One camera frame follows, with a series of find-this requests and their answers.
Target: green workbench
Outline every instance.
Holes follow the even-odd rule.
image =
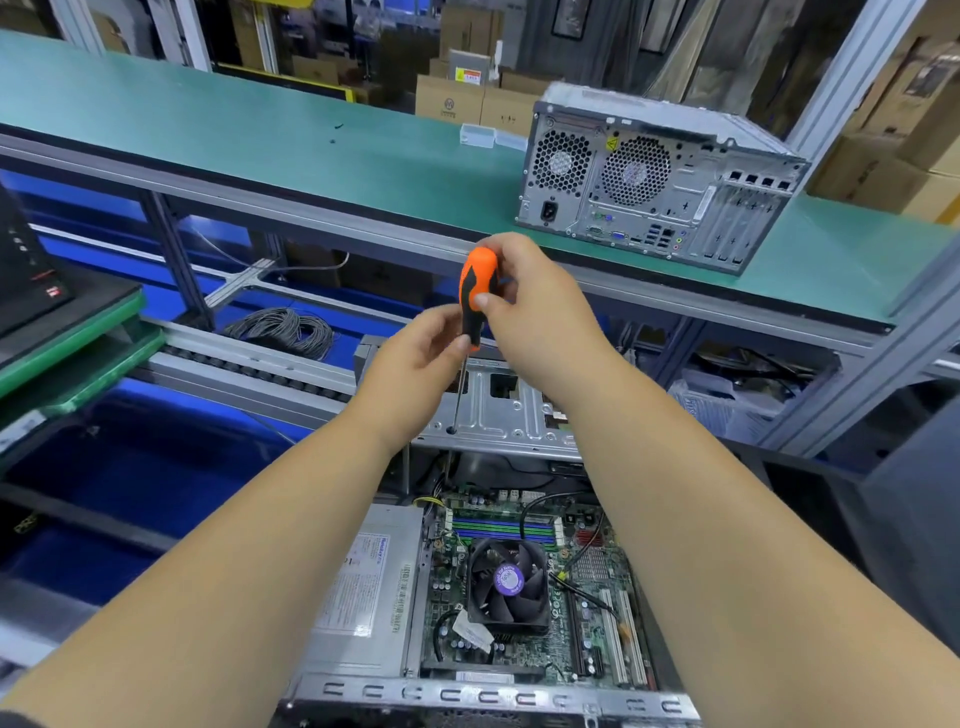
[[[521,152],[461,146],[459,128],[444,122],[47,38],[0,32],[0,133],[466,231],[521,230]],[[561,259],[628,277],[889,323],[891,302],[953,231],[801,196],[739,278],[532,236]]]

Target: cable bundle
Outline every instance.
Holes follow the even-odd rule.
[[[308,359],[322,360],[333,346],[333,329],[319,316],[293,308],[263,308],[224,328],[233,339],[266,340],[276,348]]]

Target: person's left hand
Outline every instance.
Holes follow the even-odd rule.
[[[428,308],[373,358],[344,414],[357,418],[393,455],[426,427],[460,371],[470,339],[456,303]]]

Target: forearm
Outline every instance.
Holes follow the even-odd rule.
[[[266,725],[389,458],[348,409],[144,572],[3,707],[47,728]]]
[[[606,355],[591,377],[574,435],[706,722],[948,720],[951,653],[651,380]]]

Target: purple fan label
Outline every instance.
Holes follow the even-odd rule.
[[[514,564],[501,564],[493,573],[493,585],[504,596],[516,596],[523,589],[523,572]]]

